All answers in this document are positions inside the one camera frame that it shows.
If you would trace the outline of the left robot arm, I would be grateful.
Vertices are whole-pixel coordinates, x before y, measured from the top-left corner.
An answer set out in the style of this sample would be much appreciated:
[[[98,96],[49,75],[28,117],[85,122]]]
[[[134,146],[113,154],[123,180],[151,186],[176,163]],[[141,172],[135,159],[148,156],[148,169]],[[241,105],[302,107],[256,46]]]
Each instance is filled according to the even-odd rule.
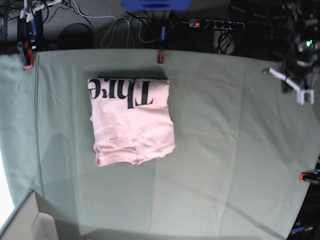
[[[285,0],[289,47],[279,70],[303,90],[313,88],[320,75],[320,2]]]

